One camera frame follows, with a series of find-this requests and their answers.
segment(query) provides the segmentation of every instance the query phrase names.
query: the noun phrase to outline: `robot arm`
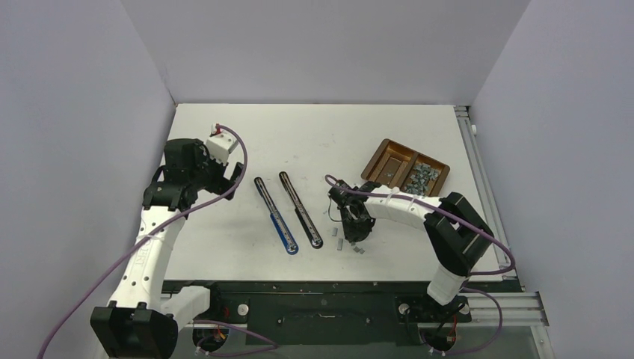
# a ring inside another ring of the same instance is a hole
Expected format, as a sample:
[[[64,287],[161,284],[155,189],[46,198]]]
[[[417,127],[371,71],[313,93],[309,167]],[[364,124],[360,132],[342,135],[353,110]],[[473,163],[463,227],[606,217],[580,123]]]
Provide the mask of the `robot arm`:
[[[144,192],[137,243],[157,226],[179,217],[145,242],[128,261],[119,286],[107,307],[95,307],[90,317],[97,338],[111,358],[169,358],[178,332],[196,315],[209,309],[209,290],[188,287],[161,305],[161,287],[172,248],[198,191],[223,194],[243,171],[238,163],[224,178],[229,154],[238,142],[215,130],[204,144],[180,138],[165,144],[165,165],[156,171]],[[233,193],[226,199],[233,198]]]
[[[447,305],[453,300],[462,284],[470,276],[473,266],[489,248],[490,242],[477,233],[462,226],[455,227],[449,218],[413,200],[416,198],[444,209],[493,235],[480,215],[459,193],[452,192],[445,198],[420,197],[400,192],[397,188],[392,190],[376,182],[367,182],[360,188],[350,188],[342,180],[336,184],[342,188],[387,196],[367,197],[350,194],[337,187],[333,187],[328,192],[328,196],[335,201],[341,212],[343,231],[348,241],[364,240],[372,231],[376,218],[390,219],[427,231],[439,261],[438,269],[427,288],[427,293],[440,305]],[[411,200],[392,198],[394,195],[399,197],[404,195]]]

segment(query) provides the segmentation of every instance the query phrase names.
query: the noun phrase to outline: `gray wall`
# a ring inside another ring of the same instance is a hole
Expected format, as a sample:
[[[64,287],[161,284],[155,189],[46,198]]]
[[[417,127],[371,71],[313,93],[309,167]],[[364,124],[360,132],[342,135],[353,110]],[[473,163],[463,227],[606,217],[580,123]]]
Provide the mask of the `gray wall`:
[[[470,104],[529,0],[123,0],[177,102]]]
[[[0,3],[0,356],[35,358],[131,245],[172,116],[118,1]],[[62,328],[47,359],[87,358],[89,313],[113,283]]]
[[[557,358],[631,358],[634,2],[533,0],[471,108]]]

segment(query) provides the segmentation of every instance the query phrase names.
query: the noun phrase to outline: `wall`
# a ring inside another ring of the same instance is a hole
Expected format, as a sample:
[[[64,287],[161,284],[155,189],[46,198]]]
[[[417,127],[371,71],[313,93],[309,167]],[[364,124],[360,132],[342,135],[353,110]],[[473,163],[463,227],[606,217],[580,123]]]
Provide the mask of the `wall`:
[[[557,358],[631,358],[634,3],[533,0],[471,108]]]
[[[177,102],[470,104],[529,0],[123,0]]]
[[[172,117],[118,1],[0,3],[3,358],[35,358],[62,313],[132,245]],[[45,358],[87,358],[91,308],[113,284],[62,327]]]

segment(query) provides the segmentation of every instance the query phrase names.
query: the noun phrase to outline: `wooden tray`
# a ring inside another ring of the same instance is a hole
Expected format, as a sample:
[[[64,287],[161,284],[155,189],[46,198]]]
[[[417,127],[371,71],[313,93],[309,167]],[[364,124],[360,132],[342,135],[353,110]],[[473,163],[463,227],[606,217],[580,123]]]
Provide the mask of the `wooden tray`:
[[[427,164],[440,172],[436,180],[428,183],[428,190],[425,192],[427,197],[436,197],[447,179],[449,166],[388,138],[381,142],[361,173],[361,178],[403,190],[412,182],[410,177],[415,172],[414,166],[421,164]]]

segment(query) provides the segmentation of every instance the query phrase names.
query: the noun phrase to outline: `white table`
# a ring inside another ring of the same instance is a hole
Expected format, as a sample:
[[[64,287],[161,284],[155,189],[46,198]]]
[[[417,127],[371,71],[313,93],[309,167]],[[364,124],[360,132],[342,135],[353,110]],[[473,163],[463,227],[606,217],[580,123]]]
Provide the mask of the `white table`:
[[[463,194],[482,215],[481,202],[453,107],[447,105],[179,105],[169,138],[201,138],[212,124],[237,131],[249,154],[247,174],[231,201],[193,213],[185,223],[167,268],[166,280],[431,280],[438,264],[425,232],[377,220],[359,254],[331,236],[325,174],[361,184],[360,174],[384,138],[390,138],[451,167],[440,196]],[[238,148],[230,157],[242,161]],[[278,178],[286,171],[324,246],[314,249]],[[299,245],[288,255],[253,184],[262,177]],[[197,203],[213,198],[200,193]],[[339,218],[336,206],[332,214]],[[498,269],[489,248],[475,267]],[[501,276],[473,280],[501,280]]]

